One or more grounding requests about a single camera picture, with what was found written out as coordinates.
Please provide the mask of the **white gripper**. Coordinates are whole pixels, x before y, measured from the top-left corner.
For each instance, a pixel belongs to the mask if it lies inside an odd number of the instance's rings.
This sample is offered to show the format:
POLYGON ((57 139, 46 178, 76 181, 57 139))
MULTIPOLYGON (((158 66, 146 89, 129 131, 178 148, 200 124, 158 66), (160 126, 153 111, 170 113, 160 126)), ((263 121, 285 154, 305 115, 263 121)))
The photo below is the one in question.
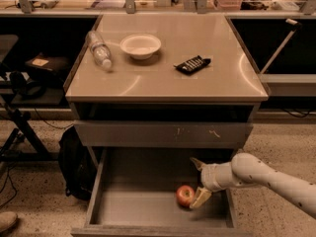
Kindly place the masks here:
POLYGON ((237 187, 239 179, 233 174, 231 163, 205 164, 195 157, 190 160, 200 171, 202 188, 198 187, 190 204, 190 209, 201 207, 211 197, 212 193, 237 187))

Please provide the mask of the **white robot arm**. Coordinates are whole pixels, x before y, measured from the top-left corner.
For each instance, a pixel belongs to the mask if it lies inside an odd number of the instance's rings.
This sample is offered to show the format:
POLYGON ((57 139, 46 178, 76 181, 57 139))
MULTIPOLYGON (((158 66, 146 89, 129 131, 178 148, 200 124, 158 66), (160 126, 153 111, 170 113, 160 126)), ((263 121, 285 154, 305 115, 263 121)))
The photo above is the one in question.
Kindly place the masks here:
POLYGON ((238 153, 230 162, 206 164, 192 157, 200 171, 198 187, 190 208, 201 207, 214 194, 230 188, 264 186, 316 218, 316 185, 275 170, 249 153, 238 153))

